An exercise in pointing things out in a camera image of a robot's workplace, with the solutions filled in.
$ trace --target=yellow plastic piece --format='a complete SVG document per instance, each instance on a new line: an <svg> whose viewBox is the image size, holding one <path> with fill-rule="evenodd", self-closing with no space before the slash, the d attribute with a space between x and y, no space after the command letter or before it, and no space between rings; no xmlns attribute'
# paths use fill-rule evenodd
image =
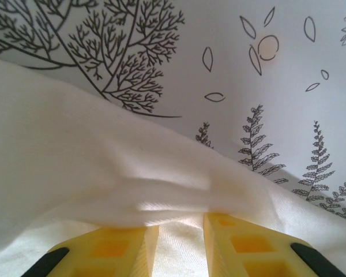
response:
<svg viewBox="0 0 346 277"><path fill-rule="evenodd" d="M306 242L229 215L205 214L210 277L318 277L290 245Z"/></svg>
<svg viewBox="0 0 346 277"><path fill-rule="evenodd" d="M98 229L65 241L69 253L47 277L152 276L159 227Z"/></svg>

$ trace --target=white fabric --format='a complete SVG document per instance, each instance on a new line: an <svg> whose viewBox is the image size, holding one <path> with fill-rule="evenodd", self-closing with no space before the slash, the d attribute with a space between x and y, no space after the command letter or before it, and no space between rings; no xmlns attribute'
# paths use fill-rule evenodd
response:
<svg viewBox="0 0 346 277"><path fill-rule="evenodd" d="M0 61L0 276L20 276L99 224L162 224L154 276L207 276L209 210L304 239L346 273L346 220L195 141Z"/></svg>

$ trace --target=black strip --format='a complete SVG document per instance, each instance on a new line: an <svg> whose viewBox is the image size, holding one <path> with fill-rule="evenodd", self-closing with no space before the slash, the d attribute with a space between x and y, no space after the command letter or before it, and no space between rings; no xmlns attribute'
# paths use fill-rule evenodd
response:
<svg viewBox="0 0 346 277"><path fill-rule="evenodd" d="M46 277L68 252L68 248L62 247L46 253L22 277Z"/></svg>
<svg viewBox="0 0 346 277"><path fill-rule="evenodd" d="M291 248L318 275L318 277L346 277L320 252L309 246L293 243Z"/></svg>

